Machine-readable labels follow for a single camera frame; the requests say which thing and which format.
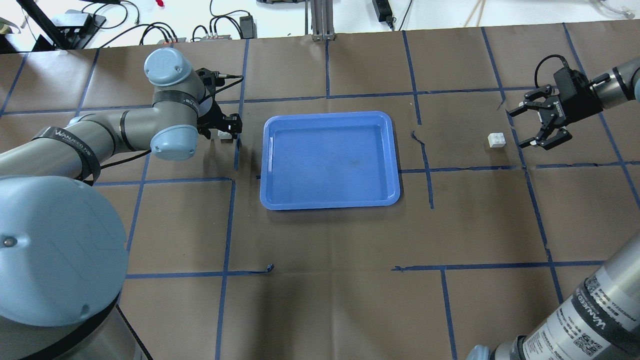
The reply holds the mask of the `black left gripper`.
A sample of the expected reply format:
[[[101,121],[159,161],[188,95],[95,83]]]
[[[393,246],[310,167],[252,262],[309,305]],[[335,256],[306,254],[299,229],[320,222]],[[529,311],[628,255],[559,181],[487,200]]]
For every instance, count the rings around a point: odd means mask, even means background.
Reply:
[[[211,130],[217,130],[237,137],[243,131],[240,114],[223,114],[214,97],[208,97],[199,104],[199,117],[196,122],[198,133],[211,140]]]

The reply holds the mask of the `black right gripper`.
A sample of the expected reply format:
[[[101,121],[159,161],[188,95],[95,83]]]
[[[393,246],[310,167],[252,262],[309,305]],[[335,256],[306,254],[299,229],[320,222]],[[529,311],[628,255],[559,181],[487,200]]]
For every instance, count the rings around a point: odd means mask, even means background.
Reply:
[[[526,111],[540,112],[538,133],[518,143],[519,148],[538,147],[551,150],[571,141],[573,135],[565,126],[571,125],[604,110],[601,101],[591,89],[588,78],[580,71],[561,68],[553,74],[555,86],[544,85],[526,92],[523,102],[507,110],[508,116],[519,116]]]

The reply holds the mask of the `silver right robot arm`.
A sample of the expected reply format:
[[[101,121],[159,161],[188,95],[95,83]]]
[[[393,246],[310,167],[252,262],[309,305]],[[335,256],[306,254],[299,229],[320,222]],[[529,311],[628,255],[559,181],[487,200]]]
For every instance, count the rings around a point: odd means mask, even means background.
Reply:
[[[554,84],[526,92],[512,117],[538,112],[538,133],[520,141],[551,150],[572,138],[567,126],[628,101],[639,100],[639,64],[635,57],[590,79],[562,68]],[[629,239],[611,258],[574,289],[535,330],[490,349],[473,347],[469,360],[637,360],[640,356],[640,240]]]

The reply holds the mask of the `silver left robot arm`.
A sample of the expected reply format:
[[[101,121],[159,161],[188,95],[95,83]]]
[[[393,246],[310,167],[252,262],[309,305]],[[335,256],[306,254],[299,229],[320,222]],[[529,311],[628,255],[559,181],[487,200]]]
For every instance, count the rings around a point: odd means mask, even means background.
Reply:
[[[216,95],[243,76],[194,69],[170,47],[143,70],[150,107],[76,116],[1,155],[3,360],[152,358],[118,305],[128,235],[94,183],[114,155],[184,161],[211,130],[236,139],[242,119],[224,114]]]

